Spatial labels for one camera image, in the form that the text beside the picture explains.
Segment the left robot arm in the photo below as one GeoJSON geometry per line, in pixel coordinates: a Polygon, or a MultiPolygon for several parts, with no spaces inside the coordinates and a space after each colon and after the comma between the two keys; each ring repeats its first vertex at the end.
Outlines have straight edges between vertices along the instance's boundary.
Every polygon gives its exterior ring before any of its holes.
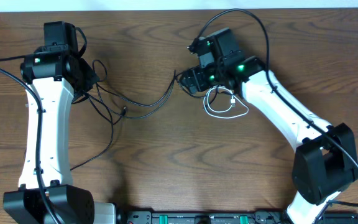
{"type": "Polygon", "coordinates": [[[44,24],[44,45],[26,55],[21,74],[29,122],[18,189],[3,195],[3,208],[17,223],[116,223],[114,204],[95,202],[75,187],[68,155],[72,103],[99,77],[78,47],[81,29],[58,21],[44,24]]]}

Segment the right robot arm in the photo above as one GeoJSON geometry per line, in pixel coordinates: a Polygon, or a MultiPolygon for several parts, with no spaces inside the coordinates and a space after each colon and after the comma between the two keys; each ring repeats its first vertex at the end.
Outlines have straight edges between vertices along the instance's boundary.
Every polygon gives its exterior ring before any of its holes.
{"type": "Polygon", "coordinates": [[[295,153],[292,181],[296,195],[286,214],[290,223],[317,222],[336,197],[358,179],[354,134],[346,124],[333,126],[298,101],[257,57],[246,57],[230,29],[197,37],[189,46],[199,64],[179,82],[189,93],[204,94],[210,116],[228,119],[211,107],[211,93],[256,107],[285,137],[295,153]]]}

